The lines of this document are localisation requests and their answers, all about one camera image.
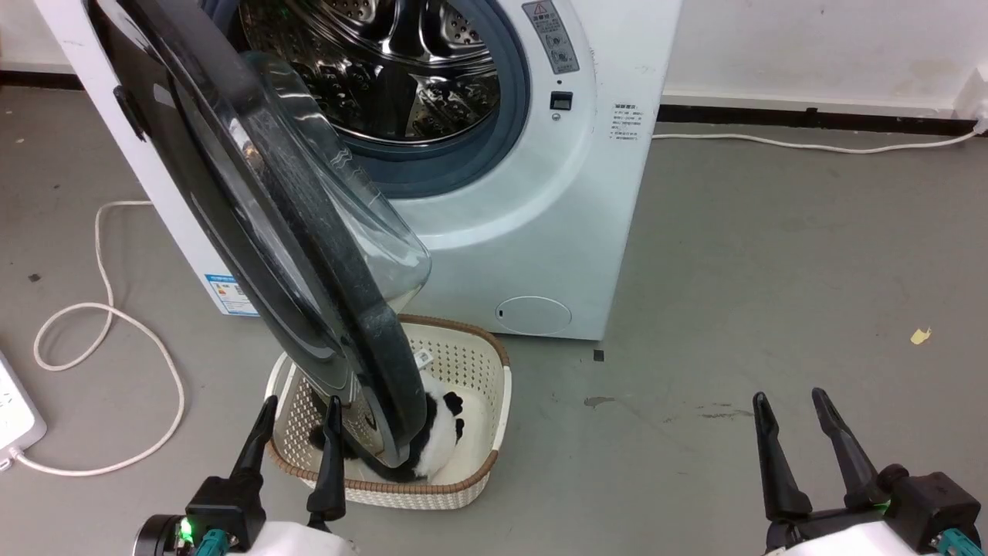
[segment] wall outlet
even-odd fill
[[[988,116],[988,64],[971,72],[953,101],[953,116],[959,120],[983,120]]]
[[[10,467],[11,448],[26,450],[46,431],[44,419],[0,353],[0,471]]]

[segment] robotic arm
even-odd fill
[[[133,556],[356,556],[351,543],[330,532],[327,521],[347,512],[343,474],[340,399],[330,400],[323,434],[326,445],[315,489],[305,508],[306,525],[267,521],[261,507],[261,460],[275,427],[278,397],[268,398],[226,479],[209,477],[186,506],[185,515],[153,515],[137,533]]]
[[[974,497],[939,472],[911,477],[893,464],[877,473],[827,393],[815,388],[812,397],[847,488],[844,507],[813,511],[785,460],[769,400],[757,394],[753,405],[765,517],[772,522],[766,538],[769,554],[984,556],[974,527],[981,504]]]

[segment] instruction label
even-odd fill
[[[645,111],[636,104],[615,103],[611,111],[611,139],[638,140],[641,138],[643,126],[648,122]]]
[[[545,55],[552,65],[552,73],[579,71],[580,63],[576,60],[576,51],[569,42],[566,26],[562,24],[562,18],[556,12],[552,0],[522,4],[522,9],[529,16],[532,27],[535,27],[535,32],[542,41]]]
[[[223,307],[231,315],[241,315],[244,317],[257,317],[257,310],[251,304],[244,291],[240,289],[237,281],[232,276],[222,276],[219,274],[207,274],[206,281],[212,292],[223,304]]]

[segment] power cord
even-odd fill
[[[103,248],[100,243],[100,221],[104,211],[111,207],[150,207],[150,206],[152,206],[150,201],[116,201],[114,203],[107,203],[106,205],[100,207],[100,210],[96,212],[96,223],[94,225],[94,229],[95,229],[94,232],[96,236],[96,264],[100,268],[100,276],[103,277],[103,284],[107,287],[107,303],[105,304],[92,303],[92,302],[77,303],[75,305],[71,305],[69,307],[66,307],[65,309],[62,309],[61,311],[55,313],[50,318],[48,318],[48,320],[45,321],[44,324],[41,325],[41,328],[38,330],[38,335],[35,336],[35,361],[42,369],[48,371],[60,372],[67,369],[71,369],[72,367],[85,361],[87,357],[89,357],[90,355],[92,355],[94,351],[96,351],[96,349],[100,346],[100,344],[103,343],[103,339],[107,337],[107,333],[110,331],[110,325],[113,323],[114,316],[120,317],[121,319],[127,321],[128,323],[131,323],[134,326],[136,326],[137,329],[139,329],[140,331],[147,334],[147,336],[151,338],[154,344],[158,346],[158,349],[161,351],[161,355],[165,358],[165,363],[168,365],[168,370],[171,372],[172,378],[175,380],[175,388],[176,390],[178,390],[179,393],[179,404],[178,404],[179,407],[178,407],[178,411],[175,413],[175,419],[172,420],[171,426],[168,427],[168,430],[165,432],[165,434],[161,437],[160,440],[155,442],[154,445],[147,448],[143,452],[140,452],[139,454],[114,465],[101,467],[99,469],[91,469],[91,470],[83,470],[83,471],[56,469],[54,467],[48,467],[46,465],[42,465],[38,462],[32,461],[31,459],[28,458],[28,456],[24,455],[24,452],[21,451],[20,449],[17,448],[12,449],[11,456],[14,457],[14,459],[16,459],[17,461],[27,465],[28,467],[37,469],[38,471],[41,471],[43,473],[48,473],[51,475],[60,475],[62,477],[95,477],[97,475],[104,475],[107,473],[111,473],[113,471],[117,471],[118,469],[127,467],[128,465],[137,463],[138,461],[158,451],[158,449],[161,446],[163,446],[165,442],[167,442],[172,437],[172,435],[175,433],[175,430],[179,427],[179,423],[182,422],[182,416],[185,413],[185,388],[182,386],[182,379],[181,377],[179,377],[179,372],[175,368],[175,362],[172,360],[171,354],[168,353],[168,349],[165,347],[165,344],[154,332],[150,330],[150,328],[138,322],[137,319],[135,319],[134,317],[131,317],[127,313],[124,313],[123,311],[114,307],[114,289],[113,286],[110,285],[110,277],[107,275],[107,269],[103,265]],[[58,319],[69,313],[72,313],[73,311],[79,311],[80,309],[99,309],[107,312],[107,319],[103,323],[103,329],[100,330],[100,335],[96,337],[93,343],[85,351],[83,351],[81,355],[69,361],[68,363],[62,365],[51,365],[45,362],[44,359],[41,358],[41,339],[44,337],[44,334],[48,331],[51,325],[54,324],[55,321],[57,321]]]
[[[832,146],[829,144],[806,144],[800,142],[786,142],[774,139],[765,139],[743,134],[656,134],[653,139],[741,139],[774,146],[784,146],[786,148],[803,148],[808,150],[826,150],[829,152],[840,152],[842,154],[877,154],[879,152],[889,152],[890,150],[902,150],[906,148],[935,148],[938,146],[948,146],[964,142],[968,139],[988,131],[988,110],[978,114],[977,124],[974,130],[958,138],[938,140],[933,142],[908,142],[905,144],[891,144],[888,146],[878,146],[876,148],[844,148],[842,146]]]

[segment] gray floor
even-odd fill
[[[926,139],[744,130],[850,146]],[[986,175],[984,140],[875,156],[656,142],[600,345],[606,361],[593,360],[593,343],[506,337],[514,405],[483,496],[439,513],[351,505],[336,530],[369,555],[761,553],[746,414],[755,392],[774,403],[803,490],[818,508],[841,503],[813,386],[829,390],[879,467],[943,470],[988,501],[977,433],[988,385]],[[32,357],[49,315],[104,299],[96,209],[141,197],[84,95],[0,91],[0,350],[49,423],[31,450],[41,462],[118,461],[174,411],[159,354],[130,326],[63,374]],[[110,215],[105,252],[119,304],[181,367],[186,420],[158,454],[109,476],[4,473],[5,553],[125,554],[149,515],[180,511],[203,477],[227,472],[279,353],[260,321],[216,312],[150,209]],[[102,318],[66,319],[45,353],[74,356]],[[927,326],[931,339],[910,343]],[[596,396],[615,400],[584,404]],[[305,519],[305,487],[266,473],[269,518]]]

